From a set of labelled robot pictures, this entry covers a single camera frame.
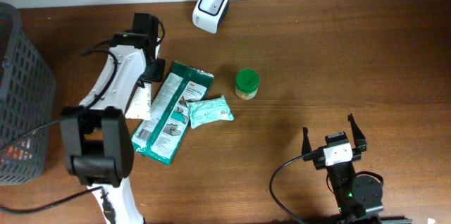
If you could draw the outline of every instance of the plastic basket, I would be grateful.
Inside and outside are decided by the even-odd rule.
[[[51,118],[56,81],[22,31],[18,10],[0,3],[0,149]],[[48,129],[0,156],[0,185],[19,185],[44,170]]]

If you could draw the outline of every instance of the small glass jar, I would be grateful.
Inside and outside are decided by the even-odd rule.
[[[254,70],[241,70],[237,74],[235,93],[243,100],[250,100],[257,94],[259,83],[259,75]]]

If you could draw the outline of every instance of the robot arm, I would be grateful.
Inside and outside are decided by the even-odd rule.
[[[109,57],[80,105],[64,108],[62,112],[61,134],[68,172],[88,188],[102,186],[93,195],[110,224],[144,223],[128,177],[134,150],[124,113],[135,84],[162,81],[165,62],[155,56],[159,46],[158,24],[157,17],[136,13],[131,32],[116,33],[109,42],[109,52],[117,61]],[[85,138],[95,130],[103,131],[103,141]]]

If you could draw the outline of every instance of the green jar lid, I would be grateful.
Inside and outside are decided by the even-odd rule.
[[[259,83],[259,75],[252,69],[244,69],[237,74],[236,87],[245,94],[257,90]]]

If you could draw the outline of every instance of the brown tabletop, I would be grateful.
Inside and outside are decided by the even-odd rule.
[[[224,95],[235,116],[188,129],[170,166],[135,154],[130,175],[148,223],[267,223],[284,220],[268,192],[273,171],[344,130],[353,113],[368,140],[356,170],[385,179],[382,216],[416,223],[451,219],[451,0],[231,1],[216,35],[192,24],[194,2],[23,9],[23,30],[53,70],[53,117],[91,90],[106,56],[87,47],[129,29],[133,13],[166,26],[160,56],[215,75],[207,99]],[[260,75],[255,99],[235,96],[243,68]],[[154,94],[158,85],[154,85]],[[132,132],[139,121],[129,120]],[[84,190],[63,162],[59,127],[50,129],[47,166],[25,185],[0,187],[0,204],[40,206]],[[326,171],[297,162],[275,193],[305,218],[338,213]],[[1,223],[103,223],[93,196]]]

